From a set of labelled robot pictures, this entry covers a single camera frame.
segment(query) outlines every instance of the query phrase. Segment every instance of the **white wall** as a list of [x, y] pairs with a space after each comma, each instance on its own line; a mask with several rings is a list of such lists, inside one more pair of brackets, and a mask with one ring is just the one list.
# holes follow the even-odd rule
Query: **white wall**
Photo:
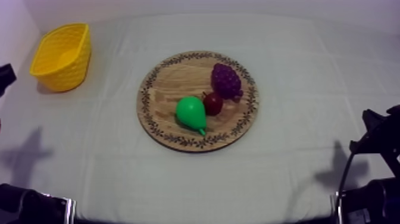
[[123, 15], [269, 13], [400, 33], [400, 0], [25, 0], [40, 30]]
[[[11, 63], [18, 73], [39, 36], [23, 0], [0, 0], [0, 66]], [[4, 98], [0, 98], [0, 108]]]

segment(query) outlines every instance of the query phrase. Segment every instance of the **decorative leaf border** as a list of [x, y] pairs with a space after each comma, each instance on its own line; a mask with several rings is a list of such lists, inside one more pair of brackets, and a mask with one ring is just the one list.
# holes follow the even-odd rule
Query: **decorative leaf border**
[[[243, 112], [243, 117], [237, 121], [236, 126], [231, 129], [230, 133], [219, 133], [218, 135], [207, 136], [204, 139], [197, 141], [195, 138], [185, 138], [184, 136], [175, 136], [172, 133], [165, 133], [158, 127], [158, 123], [154, 121], [153, 115], [150, 114], [150, 88], [153, 87], [153, 82], [156, 80], [158, 73], [162, 68], [166, 68], [172, 66], [174, 64], [179, 64], [183, 60], [192, 60], [192, 59], [202, 59], [202, 58], [215, 58], [218, 61], [222, 62], [225, 65], [234, 67], [239, 75], [247, 81], [247, 84], [250, 86], [248, 91], [248, 99], [246, 100], [247, 111]], [[254, 79], [250, 76], [247, 69], [241, 66], [237, 61], [232, 60], [231, 58], [224, 56], [222, 54], [213, 53], [213, 52], [188, 52], [179, 54], [176, 57], [172, 57], [164, 60], [159, 66], [155, 67], [150, 71], [148, 78], [145, 80], [145, 87], [140, 90], [142, 94], [141, 102], [143, 107], [141, 108], [146, 124], [150, 128], [150, 132], [155, 136], [163, 138], [163, 140], [168, 142], [174, 142], [176, 144], [182, 145], [184, 147], [197, 147], [203, 149], [206, 146], [214, 145], [219, 141], [225, 141], [231, 136], [238, 136], [242, 133], [243, 128], [250, 124], [250, 119], [257, 111], [257, 89], [255, 87]]]

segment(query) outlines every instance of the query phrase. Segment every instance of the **black cable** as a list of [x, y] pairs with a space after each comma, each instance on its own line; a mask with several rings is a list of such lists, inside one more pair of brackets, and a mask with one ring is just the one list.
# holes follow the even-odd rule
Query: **black cable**
[[338, 219], [339, 219], [339, 203], [343, 196], [342, 193], [343, 193], [343, 189], [345, 187], [347, 174], [349, 173], [350, 165], [351, 165], [351, 162], [353, 161], [354, 155], [355, 154], [353, 152], [351, 152], [349, 158], [347, 159], [347, 163], [345, 166], [345, 170], [343, 171], [342, 179], [340, 180], [340, 185], [339, 185], [339, 189], [337, 191], [337, 197], [336, 197], [336, 203], [335, 203], [335, 213], [333, 214], [333, 223], [334, 224], [337, 224]]

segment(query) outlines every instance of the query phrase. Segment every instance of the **pear stem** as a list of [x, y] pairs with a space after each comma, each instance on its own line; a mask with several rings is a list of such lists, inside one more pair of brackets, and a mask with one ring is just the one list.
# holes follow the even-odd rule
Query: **pear stem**
[[201, 134], [202, 136], [205, 136], [205, 132], [204, 132], [203, 128], [202, 128], [202, 129], [199, 129], [199, 132], [200, 132], [200, 134]]

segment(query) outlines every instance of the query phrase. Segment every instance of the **toy fruit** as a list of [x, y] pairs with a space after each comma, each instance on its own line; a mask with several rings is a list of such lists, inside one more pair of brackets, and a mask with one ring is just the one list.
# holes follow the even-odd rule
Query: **toy fruit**
[[224, 99], [235, 99], [243, 95], [242, 82], [230, 67], [217, 63], [211, 74], [211, 86]]
[[184, 125], [198, 130], [203, 136], [205, 135], [205, 108], [199, 98], [182, 98], [176, 105], [176, 116]]
[[208, 95], [205, 92], [203, 92], [203, 94], [205, 95], [203, 99], [205, 114], [210, 116], [215, 116], [219, 114], [224, 104], [223, 99], [215, 92], [212, 92]]

